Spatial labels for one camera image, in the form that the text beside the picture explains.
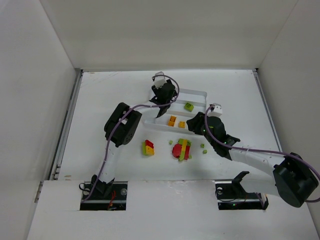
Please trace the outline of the green lego brick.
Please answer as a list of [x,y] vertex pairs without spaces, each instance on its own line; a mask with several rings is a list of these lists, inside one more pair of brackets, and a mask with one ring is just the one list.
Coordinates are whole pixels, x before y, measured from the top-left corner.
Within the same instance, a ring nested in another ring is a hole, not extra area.
[[189,111],[189,112],[192,112],[194,110],[194,105],[187,102],[185,105],[184,105],[184,109]]

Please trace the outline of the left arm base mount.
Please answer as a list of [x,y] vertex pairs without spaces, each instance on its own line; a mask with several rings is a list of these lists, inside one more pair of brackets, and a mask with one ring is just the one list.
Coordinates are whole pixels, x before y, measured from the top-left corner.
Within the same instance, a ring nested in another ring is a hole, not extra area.
[[79,189],[82,192],[80,210],[81,211],[125,211],[127,207],[128,182],[116,181],[113,183],[110,193],[101,195],[96,189],[87,199],[91,185],[80,183]]

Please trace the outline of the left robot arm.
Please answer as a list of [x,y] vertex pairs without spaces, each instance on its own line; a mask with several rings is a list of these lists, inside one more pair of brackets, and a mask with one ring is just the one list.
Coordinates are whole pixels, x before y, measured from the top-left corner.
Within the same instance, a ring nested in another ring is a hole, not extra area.
[[98,172],[91,178],[90,194],[105,197],[111,192],[119,155],[123,146],[133,139],[143,114],[159,118],[177,100],[180,88],[173,78],[160,73],[153,76],[152,81],[154,96],[147,103],[129,106],[121,102],[107,120],[104,126],[105,156]]

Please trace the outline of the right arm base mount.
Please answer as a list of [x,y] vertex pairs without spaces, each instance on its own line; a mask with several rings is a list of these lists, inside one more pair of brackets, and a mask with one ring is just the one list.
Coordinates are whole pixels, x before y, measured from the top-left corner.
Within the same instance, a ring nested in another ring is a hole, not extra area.
[[246,192],[241,181],[249,171],[242,171],[233,179],[216,180],[215,196],[220,211],[263,210],[269,206],[268,197],[258,192]]

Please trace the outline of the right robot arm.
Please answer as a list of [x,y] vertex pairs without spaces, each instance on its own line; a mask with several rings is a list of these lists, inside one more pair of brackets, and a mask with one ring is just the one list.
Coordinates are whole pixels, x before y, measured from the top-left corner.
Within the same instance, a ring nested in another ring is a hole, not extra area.
[[246,192],[275,195],[290,206],[299,208],[310,202],[310,195],[319,186],[319,173],[298,154],[245,146],[239,138],[227,134],[219,117],[198,112],[186,124],[190,132],[204,136],[220,157],[269,175],[267,180],[253,180],[243,185]]

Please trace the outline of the small yellow lego brick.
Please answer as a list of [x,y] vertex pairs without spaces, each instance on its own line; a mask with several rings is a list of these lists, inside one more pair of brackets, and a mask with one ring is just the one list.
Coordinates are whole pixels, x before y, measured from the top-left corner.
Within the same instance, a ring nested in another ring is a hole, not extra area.
[[184,121],[180,121],[178,127],[184,129],[186,127],[186,123]]

